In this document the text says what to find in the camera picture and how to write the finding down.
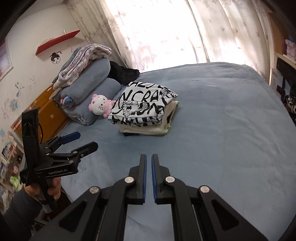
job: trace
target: pink stuffed animal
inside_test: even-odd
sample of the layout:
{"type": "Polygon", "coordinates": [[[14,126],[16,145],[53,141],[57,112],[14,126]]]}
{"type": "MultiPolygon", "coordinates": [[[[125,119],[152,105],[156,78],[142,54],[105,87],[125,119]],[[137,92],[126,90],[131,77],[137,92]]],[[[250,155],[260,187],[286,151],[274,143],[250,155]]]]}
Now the pink stuffed animal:
{"type": "Polygon", "coordinates": [[[89,105],[89,111],[92,111],[95,115],[103,115],[104,118],[107,118],[111,113],[114,103],[115,100],[108,100],[103,95],[94,94],[89,105]]]}

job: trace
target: plush toy head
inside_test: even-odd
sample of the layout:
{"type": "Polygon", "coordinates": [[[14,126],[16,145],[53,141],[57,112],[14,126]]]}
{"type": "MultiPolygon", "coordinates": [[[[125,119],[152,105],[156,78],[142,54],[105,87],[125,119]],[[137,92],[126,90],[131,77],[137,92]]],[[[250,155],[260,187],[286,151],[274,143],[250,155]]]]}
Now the plush toy head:
{"type": "Polygon", "coordinates": [[[92,96],[91,104],[89,105],[89,110],[92,111],[95,115],[102,115],[105,112],[107,103],[107,97],[94,94],[92,96]]]}

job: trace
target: gray sleeve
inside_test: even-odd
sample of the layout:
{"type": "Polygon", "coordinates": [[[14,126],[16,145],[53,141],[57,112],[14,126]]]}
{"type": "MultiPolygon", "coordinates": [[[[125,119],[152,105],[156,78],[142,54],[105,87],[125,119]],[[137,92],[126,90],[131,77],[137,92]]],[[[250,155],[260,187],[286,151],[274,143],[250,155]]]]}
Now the gray sleeve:
{"type": "Polygon", "coordinates": [[[27,241],[30,239],[31,226],[41,208],[41,204],[30,197],[24,189],[14,195],[3,217],[16,240],[27,241]]]}

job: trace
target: plush toy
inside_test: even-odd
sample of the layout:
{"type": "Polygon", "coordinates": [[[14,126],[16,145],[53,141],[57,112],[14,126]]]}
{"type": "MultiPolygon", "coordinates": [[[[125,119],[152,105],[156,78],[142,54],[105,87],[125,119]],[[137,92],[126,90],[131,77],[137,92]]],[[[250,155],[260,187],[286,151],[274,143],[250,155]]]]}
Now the plush toy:
{"type": "Polygon", "coordinates": [[[89,111],[92,111],[95,115],[103,115],[104,118],[107,118],[111,113],[114,103],[115,100],[108,100],[103,95],[94,94],[89,105],[89,111]]]}

